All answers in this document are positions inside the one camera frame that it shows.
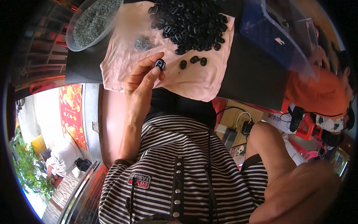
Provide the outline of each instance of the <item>black table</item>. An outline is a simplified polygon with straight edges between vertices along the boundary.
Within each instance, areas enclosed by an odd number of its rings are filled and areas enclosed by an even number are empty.
[[[125,3],[137,0],[125,0]],[[287,71],[272,56],[241,36],[244,1],[217,2],[222,13],[235,17],[235,32],[225,76],[218,97],[281,110]],[[68,51],[66,83],[102,83],[100,63],[107,53],[110,33],[96,45],[80,52]]]

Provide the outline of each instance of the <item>black and white striped shirt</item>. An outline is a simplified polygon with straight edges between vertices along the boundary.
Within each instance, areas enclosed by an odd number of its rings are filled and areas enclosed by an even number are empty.
[[[184,215],[208,221],[207,164],[208,127],[176,115],[161,116],[142,128],[137,162],[116,160],[105,179],[99,204],[101,223],[129,223],[126,198],[131,196],[134,175],[132,223],[154,214],[170,213],[175,158],[184,160]],[[219,223],[248,223],[264,202],[267,172],[262,162],[243,172],[237,168],[223,142],[210,135],[212,186]]]

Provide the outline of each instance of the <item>white cable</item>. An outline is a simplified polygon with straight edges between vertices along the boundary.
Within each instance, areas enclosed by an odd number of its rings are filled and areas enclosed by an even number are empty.
[[[235,129],[237,129],[237,123],[239,122],[239,118],[240,118],[240,116],[241,116],[242,114],[248,114],[248,115],[250,116],[249,122],[252,120],[252,119],[251,119],[251,114],[249,114],[248,112],[242,112],[241,114],[239,114],[239,116],[238,116],[237,119],[236,119]]]

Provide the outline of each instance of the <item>pink towel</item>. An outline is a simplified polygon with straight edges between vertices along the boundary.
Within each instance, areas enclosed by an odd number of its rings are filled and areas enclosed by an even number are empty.
[[[164,81],[157,80],[154,88],[164,87],[178,95],[209,102],[219,92],[223,80],[227,59],[234,35],[234,17],[227,16],[228,29],[223,33],[225,43],[221,49],[215,51],[190,50],[184,55],[176,55],[175,44],[162,37],[162,31],[151,29],[148,9],[154,3],[141,1],[137,3],[123,4],[116,15],[116,28],[109,42],[104,61],[101,63],[103,85],[107,90],[123,92],[124,80],[130,74],[134,65],[142,58],[157,52],[164,52],[163,60],[167,70]],[[148,51],[139,51],[133,48],[133,43],[141,35],[148,37],[149,41],[160,46]],[[205,67],[200,62],[190,63],[193,56],[208,59]],[[182,60],[187,61],[186,69],[179,68]]]

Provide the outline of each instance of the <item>pile of black cord locks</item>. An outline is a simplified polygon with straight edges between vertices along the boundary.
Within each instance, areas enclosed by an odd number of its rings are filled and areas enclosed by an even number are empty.
[[[219,14],[220,7],[212,0],[155,0],[148,13],[152,29],[163,30],[163,38],[178,45],[175,53],[183,55],[191,49],[220,50],[225,43],[227,17]]]

